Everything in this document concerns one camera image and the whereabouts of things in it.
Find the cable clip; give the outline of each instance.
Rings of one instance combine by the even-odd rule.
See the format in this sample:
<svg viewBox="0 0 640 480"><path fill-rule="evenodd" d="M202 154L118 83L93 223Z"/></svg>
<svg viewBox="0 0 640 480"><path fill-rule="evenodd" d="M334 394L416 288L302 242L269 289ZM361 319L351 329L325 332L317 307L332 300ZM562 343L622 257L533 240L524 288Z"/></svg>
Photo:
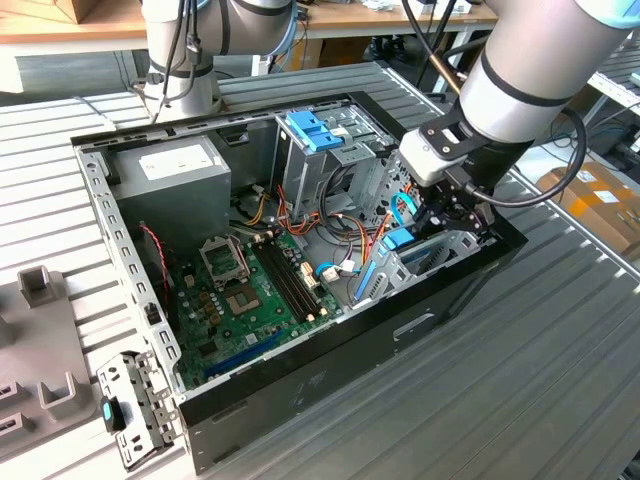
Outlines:
<svg viewBox="0 0 640 480"><path fill-rule="evenodd" d="M200 39L192 33L187 35L187 59L193 66L199 65L202 61L202 46Z"/></svg>

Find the blue tab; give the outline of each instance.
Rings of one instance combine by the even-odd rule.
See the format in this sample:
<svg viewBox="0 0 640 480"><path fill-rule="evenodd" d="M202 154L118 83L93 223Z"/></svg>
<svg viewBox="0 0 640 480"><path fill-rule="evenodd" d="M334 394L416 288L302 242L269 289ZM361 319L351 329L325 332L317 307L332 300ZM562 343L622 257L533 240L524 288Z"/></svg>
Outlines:
<svg viewBox="0 0 640 480"><path fill-rule="evenodd" d="M339 147L344 142L342 138L332 135L325 123L312 112L288 113L287 120L296 134L314 152Z"/></svg>
<svg viewBox="0 0 640 480"><path fill-rule="evenodd" d="M111 405L108 403L102 405L102 416L105 420L111 420Z"/></svg>
<svg viewBox="0 0 640 480"><path fill-rule="evenodd" d="M413 239L413 235L409 233L409 230L406 228L399 228L387 233L382 241L387 247L389 247L389 250L395 250L402 245L412 242Z"/></svg>
<svg viewBox="0 0 640 480"><path fill-rule="evenodd" d="M371 262L369 264L369 268L367 269L367 273L364 274L364 278L362 279L362 282L358 287L358 291L353 296L353 298L355 298L356 301L360 300L360 297L362 296L362 292L364 292L364 288L367 286L367 283L369 283L369 280L371 279L371 275L373 274L373 271L375 269L376 269L376 262Z"/></svg>

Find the wooden table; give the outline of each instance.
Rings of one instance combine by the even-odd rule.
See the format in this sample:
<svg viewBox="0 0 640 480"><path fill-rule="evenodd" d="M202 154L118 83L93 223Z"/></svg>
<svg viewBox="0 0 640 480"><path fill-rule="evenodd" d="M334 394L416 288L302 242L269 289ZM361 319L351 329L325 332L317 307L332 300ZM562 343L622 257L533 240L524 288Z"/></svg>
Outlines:
<svg viewBox="0 0 640 480"><path fill-rule="evenodd" d="M401 6L392 12L374 12L360 3L320 3L309 10L309 39L412 33ZM429 16L422 15L419 21L426 27ZM474 31L492 29L496 21L497 16L483 5L473 7L470 14L452 17L445 31L457 32L454 46L459 46ZM433 30L438 23L435 17ZM299 27L296 35L302 34ZM5 58L144 48L147 39L139 0L103 0L81 25L0 12L0 56ZM5 59L4 64L11 62ZM266 73L265 64L264 58L261 63L256 56L252 73Z"/></svg>

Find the blue drive bracket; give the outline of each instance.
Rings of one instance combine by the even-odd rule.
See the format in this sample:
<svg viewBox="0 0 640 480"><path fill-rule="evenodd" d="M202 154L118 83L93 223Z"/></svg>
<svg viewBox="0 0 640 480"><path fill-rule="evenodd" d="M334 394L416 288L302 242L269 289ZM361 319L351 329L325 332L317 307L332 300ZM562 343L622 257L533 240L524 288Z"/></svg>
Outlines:
<svg viewBox="0 0 640 480"><path fill-rule="evenodd" d="M353 295L353 298L356 302L360 301L360 298L362 297L366 286L371 281L371 277L373 276L373 273L378 266L378 263L374 259L379 257L378 262L380 264L384 264L384 258L386 257L387 253L403 245L406 245L413 240L414 236L411 235L409 230L407 230L406 228L398 228L396 230L392 230L384 237L382 237L380 243L376 242L375 246L372 249L369 260L367 260L367 263L362 266L360 275L358 276L358 279L361 278L362 281L358 285L356 293Z"/></svg>
<svg viewBox="0 0 640 480"><path fill-rule="evenodd" d="M312 112L289 113L287 120L300 139L314 152L339 147L344 143L342 138L333 135L326 124Z"/></svg>

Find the yellow wire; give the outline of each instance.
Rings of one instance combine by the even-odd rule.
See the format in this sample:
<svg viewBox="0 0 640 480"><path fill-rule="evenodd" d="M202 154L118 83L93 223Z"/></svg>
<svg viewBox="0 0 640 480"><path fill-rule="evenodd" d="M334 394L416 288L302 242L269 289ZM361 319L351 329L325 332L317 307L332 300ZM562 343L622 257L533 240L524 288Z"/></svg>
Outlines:
<svg viewBox="0 0 640 480"><path fill-rule="evenodd" d="M266 195L261 196L260 205L258 206L258 213L256 213L255 217L253 217L251 220L249 220L248 222L245 222L245 225L255 225L260 220L262 220L262 212L264 210L264 203L266 199L267 199Z"/></svg>

